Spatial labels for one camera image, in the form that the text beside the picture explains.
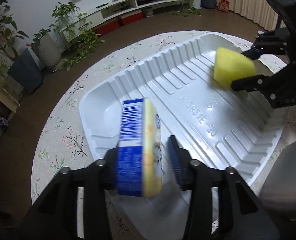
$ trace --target floral pattern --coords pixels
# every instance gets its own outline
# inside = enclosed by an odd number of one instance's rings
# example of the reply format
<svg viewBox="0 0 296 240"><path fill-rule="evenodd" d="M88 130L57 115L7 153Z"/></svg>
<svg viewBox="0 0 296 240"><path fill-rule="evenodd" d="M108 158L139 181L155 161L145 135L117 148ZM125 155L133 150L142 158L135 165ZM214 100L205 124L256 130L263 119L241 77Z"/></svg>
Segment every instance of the floral pattern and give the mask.
<svg viewBox="0 0 296 240"><path fill-rule="evenodd" d="M171 47L174 44L184 42L205 33L208 32L183 31L163 33L147 38L113 52L111 55L95 63L77 79L55 106L41 132L31 176L32 202L36 200L53 178L54 174L62 167L68 166L75 170L86 167L94 161L89 147L86 146L87 143L77 107L79 100L88 90L118 73L120 70L130 67L146 57L158 53L167 47ZM235 43L242 51L247 50L251 46L251 42L241 38L222 33L217 34ZM277 72L285 66L282 60L272 55L263 55L260 60L273 72ZM262 175L260 174L256 181L258 183L254 187L262 187L265 180L263 174L269 173L282 149L294 141L296 141L296 106L290 109L287 124L275 153L264 168L265 172L263 171ZM106 198L108 201L108 216L114 239L136 239L109 200L109 197Z"/></svg>

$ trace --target round table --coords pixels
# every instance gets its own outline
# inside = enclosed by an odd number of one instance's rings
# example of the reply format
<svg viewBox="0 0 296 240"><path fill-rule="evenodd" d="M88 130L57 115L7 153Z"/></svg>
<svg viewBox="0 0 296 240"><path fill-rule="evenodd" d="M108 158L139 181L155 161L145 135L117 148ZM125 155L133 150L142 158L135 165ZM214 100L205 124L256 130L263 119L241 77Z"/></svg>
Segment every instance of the round table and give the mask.
<svg viewBox="0 0 296 240"><path fill-rule="evenodd" d="M41 132L32 167L32 203L62 167L80 169L94 161L87 147L78 113L79 100L88 90L150 55L205 33L211 32L183 31L156 35L113 52L85 71L59 100ZM235 36L216 34L235 43L243 51L252 45L251 42ZM263 55L260 60L274 73L285 66L281 59L273 55ZM282 149L294 141L296 141L296 106L290 108L279 144L251 187L256 194L260 192ZM136 239L109 200L107 200L107 208L113 236Z"/></svg>

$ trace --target red snack bag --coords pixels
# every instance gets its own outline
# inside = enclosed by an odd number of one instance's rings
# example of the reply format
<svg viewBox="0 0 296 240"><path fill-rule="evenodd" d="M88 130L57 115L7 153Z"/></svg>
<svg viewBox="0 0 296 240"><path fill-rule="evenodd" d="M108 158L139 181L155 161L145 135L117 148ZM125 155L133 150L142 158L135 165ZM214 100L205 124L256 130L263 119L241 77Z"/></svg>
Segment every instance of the red snack bag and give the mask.
<svg viewBox="0 0 296 240"><path fill-rule="evenodd" d="M218 4L218 10L222 12L229 12L229 2L226 0L220 0Z"/></svg>

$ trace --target screw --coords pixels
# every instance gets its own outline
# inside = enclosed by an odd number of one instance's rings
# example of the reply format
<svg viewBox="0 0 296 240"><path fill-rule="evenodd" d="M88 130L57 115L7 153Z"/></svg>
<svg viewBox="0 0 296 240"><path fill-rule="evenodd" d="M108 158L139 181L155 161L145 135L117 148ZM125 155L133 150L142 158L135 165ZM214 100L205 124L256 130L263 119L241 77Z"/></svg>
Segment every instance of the screw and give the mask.
<svg viewBox="0 0 296 240"><path fill-rule="evenodd" d="M106 161L104 159L96 160L97 166L104 166L106 164Z"/></svg>
<svg viewBox="0 0 296 240"><path fill-rule="evenodd" d="M192 166L199 166L200 163L201 163L200 161L195 160L195 159L192 159L192 160L190 161L190 164L191 164Z"/></svg>
<svg viewBox="0 0 296 240"><path fill-rule="evenodd" d="M226 171L230 174L234 174L235 173L235 169L233 167L227 167Z"/></svg>
<svg viewBox="0 0 296 240"><path fill-rule="evenodd" d="M70 171L70 168L69 167L63 167L63 168L61 168L61 173L62 174L68 174L69 171Z"/></svg>

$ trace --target sponge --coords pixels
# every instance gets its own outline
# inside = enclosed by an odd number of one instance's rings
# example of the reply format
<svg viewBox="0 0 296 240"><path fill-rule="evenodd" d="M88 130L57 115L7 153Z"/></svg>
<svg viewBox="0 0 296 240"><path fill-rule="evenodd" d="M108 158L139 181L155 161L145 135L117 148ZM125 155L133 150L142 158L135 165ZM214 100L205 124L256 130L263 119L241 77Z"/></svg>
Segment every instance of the sponge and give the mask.
<svg viewBox="0 0 296 240"><path fill-rule="evenodd" d="M255 76L256 74L251 59L230 49L221 47L217 49L214 79L224 87L230 87L234 80Z"/></svg>

